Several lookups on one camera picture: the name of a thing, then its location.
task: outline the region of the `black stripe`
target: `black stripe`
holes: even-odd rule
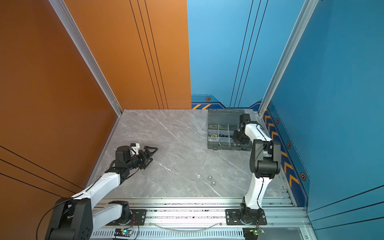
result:
[[[257,8],[257,13],[256,13],[256,18],[255,18],[255,23],[253,24],[253,29],[252,29],[251,39],[249,40],[249,45],[248,45],[247,54],[245,55],[245,61],[244,61],[243,71],[242,71],[242,73],[241,73],[240,83],[239,83],[239,88],[237,89],[237,94],[236,94],[235,103],[234,103],[233,107],[236,106],[237,96],[238,96],[238,94],[239,94],[240,85],[241,85],[241,79],[243,78],[243,73],[244,73],[245,64],[247,63],[249,47],[251,46],[252,36],[253,36],[253,31],[255,30],[256,20],[257,20],[257,16],[259,15],[259,9],[260,9],[260,4],[261,4],[261,2],[262,2],[262,1],[260,0],[259,7]]]
[[[152,40],[153,40],[153,46],[155,47],[155,54],[156,54],[156,58],[157,58],[157,65],[159,66],[159,72],[160,72],[161,84],[163,85],[164,97],[165,97],[165,99],[166,99],[167,109],[169,109],[169,108],[168,108],[167,95],[166,95],[166,89],[164,88],[163,77],[161,76],[161,69],[160,69],[159,57],[157,56],[157,50],[156,50],[156,45],[155,45],[155,39],[153,38],[153,32],[152,32],[152,27],[151,27],[151,21],[149,20],[149,13],[148,13],[148,8],[147,8],[147,2],[146,2],[146,0],[144,0],[144,3],[145,3],[145,8],[147,9],[147,16],[148,16],[148,21],[149,21],[149,27],[151,28],[151,34],[152,34]]]
[[[356,196],[358,196],[358,195],[361,195],[361,194],[364,194],[364,193],[367,193],[367,192],[370,192],[370,191],[373,191],[373,190],[379,189],[379,188],[381,188],[381,187],[384,187],[384,185],[381,185],[381,186],[378,186],[378,187],[372,188],[372,189],[370,189],[370,190],[367,190],[367,191],[365,191],[365,192],[361,192],[361,193],[359,193],[359,194],[356,194],[356,195],[353,195],[353,196],[350,196],[350,197],[347,197],[347,198],[341,199],[341,200],[339,200],[339,201],[337,201],[337,202],[334,202],[334,203],[331,203],[331,204],[328,204],[328,205],[325,205],[325,206],[322,206],[322,207],[319,207],[319,208],[313,209],[313,210],[311,210],[311,211],[309,211],[309,212],[313,212],[313,211],[316,211],[316,210],[318,210],[318,209],[322,209],[323,207],[328,207],[328,206],[330,206],[330,205],[332,205],[332,204],[335,204],[335,203],[338,203],[338,202],[341,202],[341,201],[344,201],[344,200],[347,200],[347,199],[350,199],[350,198],[356,197]]]
[[[255,53],[256,43],[257,43],[257,40],[259,39],[260,29],[262,28],[263,19],[264,19],[264,15],[265,15],[266,7],[267,7],[267,5],[268,5],[268,1],[269,1],[269,0],[267,0],[266,5],[265,5],[265,9],[264,9],[264,14],[263,14],[262,22],[260,23],[259,32],[257,33],[256,42],[255,42],[255,47],[253,48],[251,61],[249,62],[249,67],[248,67],[247,75],[245,76],[244,85],[243,85],[243,90],[241,91],[241,96],[240,96],[239,104],[237,105],[237,107],[240,106],[241,97],[243,96],[244,87],[245,87],[245,82],[247,81],[247,77],[248,77],[249,69],[251,68],[251,63],[252,63],[253,54]]]
[[[237,73],[238,73],[238,71],[239,71],[241,55],[243,54],[243,48],[244,48],[244,42],[245,42],[245,36],[247,35],[247,29],[248,29],[248,24],[249,24],[249,18],[251,17],[252,6],[253,6],[253,0],[252,0],[252,4],[251,4],[251,10],[249,10],[249,16],[248,16],[247,27],[245,28],[245,34],[244,34],[244,40],[243,40],[243,46],[241,47],[240,59],[239,59],[239,64],[237,65],[237,71],[236,71],[235,83],[233,84],[233,90],[232,90],[231,102],[229,103],[229,107],[231,107],[231,104],[232,104],[232,98],[233,98],[233,92],[235,91],[236,78],[237,78]]]
[[[351,223],[345,223],[345,224],[340,224],[340,225],[331,226],[331,227],[339,227],[339,226],[345,226],[345,225],[354,224],[354,223],[368,222],[368,221],[382,219],[382,218],[384,218],[384,217],[371,218],[371,219],[367,219],[367,220],[362,220],[362,221],[358,221],[358,222],[351,222]],[[323,228],[314,229],[314,230],[316,231],[316,230],[327,229],[327,228],[331,228],[331,227],[323,227]]]
[[[137,0],[137,5],[139,6],[139,11],[140,11],[140,16],[141,16],[141,21],[142,21],[142,23],[143,23],[143,28],[144,28],[145,38],[147,39],[149,55],[151,56],[152,66],[153,66],[153,71],[155,72],[155,77],[156,77],[156,82],[157,82],[157,88],[159,89],[160,99],[161,99],[161,104],[163,105],[163,109],[164,109],[163,97],[161,96],[161,91],[160,91],[159,81],[157,80],[157,74],[156,74],[156,70],[155,70],[155,64],[153,63],[153,58],[152,58],[151,48],[149,47],[149,41],[148,41],[148,37],[147,37],[147,31],[145,30],[145,25],[144,25],[143,15],[141,14],[141,9],[140,9],[139,0]]]
[[[7,150],[7,151],[9,151],[9,152],[11,152],[11,153],[13,153],[13,154],[15,154],[15,155],[18,156],[18,157],[21,157],[22,159],[26,160],[27,162],[30,162],[30,163],[32,163],[33,165],[36,165],[36,166],[38,166],[39,168],[44,169],[44,170],[46,170],[47,172],[52,173],[53,175],[55,175],[55,176],[57,176],[57,177],[59,177],[59,178],[65,180],[65,181],[67,181],[67,182],[69,182],[69,183],[71,183],[71,184],[73,184],[73,185],[75,185],[75,186],[77,186],[77,187],[83,189],[82,187],[80,187],[80,186],[78,186],[78,185],[76,185],[76,184],[74,184],[74,183],[72,183],[72,182],[70,182],[70,181],[68,181],[68,180],[66,180],[66,179],[64,179],[64,178],[62,178],[62,177],[60,177],[59,175],[54,174],[53,172],[51,172],[51,171],[49,171],[49,170],[47,170],[47,169],[45,169],[45,168],[43,168],[43,167],[40,167],[40,166],[37,165],[36,163],[29,161],[29,160],[26,159],[25,157],[22,157],[22,156],[20,156],[19,154],[14,153],[14,152],[12,152],[11,150],[9,150],[9,149],[7,149],[7,148],[5,148],[5,147],[3,147],[3,146],[0,146],[0,147],[3,148],[3,149],[5,149],[5,150]]]
[[[367,206],[364,206],[364,207],[359,207],[359,208],[356,208],[356,209],[352,209],[352,210],[348,210],[348,211],[345,211],[345,212],[341,212],[339,214],[333,214],[333,215],[328,216],[328,217],[333,217],[333,216],[336,216],[336,215],[344,214],[344,213],[347,213],[347,212],[352,212],[352,211],[355,211],[355,210],[359,210],[359,209],[363,209],[363,208],[366,208],[366,207],[375,206],[375,205],[382,204],[382,203],[384,203],[384,202],[378,202],[378,203],[367,205]],[[325,219],[325,218],[327,218],[327,217],[322,217],[322,218],[319,218],[319,219],[311,220],[311,222],[317,221],[317,220],[320,220],[320,219]]]
[[[56,183],[53,183],[53,182],[51,182],[51,181],[49,181],[49,180],[46,180],[46,179],[44,179],[44,178],[42,178],[42,177],[40,177],[40,176],[37,176],[36,174],[33,174],[33,173],[31,173],[31,172],[29,172],[29,171],[27,171],[27,170],[24,170],[24,169],[22,169],[22,168],[20,168],[20,167],[18,167],[18,166],[16,166],[16,165],[13,165],[12,163],[9,163],[9,162],[7,162],[7,161],[5,161],[5,160],[3,160],[3,159],[0,159],[0,160],[3,161],[3,162],[5,162],[5,163],[8,163],[9,165],[12,165],[12,166],[14,166],[14,167],[17,167],[18,169],[21,169],[21,170],[23,170],[23,171],[25,171],[25,172],[27,172],[27,173],[30,173],[30,174],[32,174],[32,175],[38,177],[38,178],[41,178],[41,179],[43,179],[43,180],[45,180],[45,181],[47,181],[47,182],[50,182],[50,183],[52,183],[52,184],[54,184],[54,185],[56,185],[56,186],[58,186],[58,187],[61,187],[61,188],[65,189],[65,190],[67,190],[67,191],[70,191],[70,192],[72,192],[72,193],[75,193],[75,192],[73,192],[73,191],[71,191],[71,190],[69,190],[69,189],[66,189],[65,187],[62,187],[62,186],[60,186],[60,185],[58,185],[58,184],[56,184]]]
[[[144,46],[143,46],[143,42],[141,41],[140,32],[139,32],[139,27],[137,26],[136,17],[135,17],[135,13],[133,12],[133,7],[132,7],[131,0],[129,0],[129,3],[131,4],[132,14],[133,14],[133,18],[135,19],[136,28],[137,28],[137,33],[139,34],[139,38],[140,38],[140,42],[141,42],[141,47],[143,48],[143,53],[144,53],[145,61],[147,62],[148,72],[149,72],[149,76],[150,76],[150,78],[151,78],[151,82],[152,82],[152,86],[153,86],[153,91],[155,92],[155,97],[156,97],[156,101],[157,101],[157,106],[158,106],[159,109],[160,109],[159,101],[158,101],[158,99],[157,99],[157,95],[156,95],[156,91],[155,91],[155,85],[153,84],[153,80],[152,80],[152,76],[151,76],[151,71],[149,70],[149,65],[148,65],[147,57],[146,57],[145,52],[144,52]]]
[[[13,180],[16,180],[16,181],[19,181],[19,182],[22,182],[22,183],[25,183],[26,185],[29,185],[29,186],[35,187],[35,188],[37,188],[37,189],[43,190],[44,192],[49,192],[49,193],[51,193],[51,194],[53,194],[53,195],[56,195],[56,196],[58,196],[58,197],[62,197],[62,196],[60,196],[60,195],[57,195],[57,194],[55,194],[55,193],[53,193],[53,192],[50,192],[50,191],[44,190],[44,189],[42,189],[42,188],[39,188],[39,187],[36,187],[36,186],[33,186],[33,185],[29,184],[29,183],[26,183],[26,182],[20,181],[20,180],[18,180],[18,179],[16,179],[16,178],[13,178],[13,177],[10,177],[10,176],[8,176],[8,175],[2,174],[2,173],[0,173],[0,175],[3,175],[3,176],[6,176],[6,177],[9,177],[9,178],[11,178],[11,179],[13,179]]]

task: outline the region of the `yellow chevron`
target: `yellow chevron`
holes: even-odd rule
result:
[[[279,136],[279,135],[277,134],[277,132],[272,132],[272,139],[273,139],[273,136],[274,136],[274,135]]]
[[[268,132],[271,130],[271,127],[274,127],[272,123],[268,123]]]
[[[211,106],[211,104],[208,104],[207,106],[203,107],[202,109],[207,109],[207,107]]]
[[[289,186],[292,188],[292,180],[294,180],[295,182],[297,182],[297,184],[300,184],[299,183],[299,180],[297,180],[294,176],[292,176],[291,174],[289,175]]]
[[[284,173],[285,173],[285,174],[287,173],[287,167],[289,167],[290,169],[293,170],[293,167],[292,167],[289,163],[284,162]]]
[[[265,116],[265,125],[266,125],[266,119],[271,118],[270,116]]]

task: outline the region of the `black mounting plate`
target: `black mounting plate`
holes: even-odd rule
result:
[[[225,216],[227,219],[227,225],[266,225],[266,218],[265,218],[265,212],[263,209],[260,209],[258,211],[258,216],[255,219],[249,219],[252,221],[251,223],[245,224],[243,221],[240,220],[240,210],[239,209],[226,209],[225,210]]]
[[[131,209],[132,211],[132,217],[135,217],[135,226],[143,226],[145,222],[145,218],[147,216],[147,210],[146,209]],[[124,228],[126,226],[131,226],[132,222],[128,222],[127,225],[119,225],[115,221],[111,221],[110,223],[107,224],[107,226],[121,226],[120,228]]]

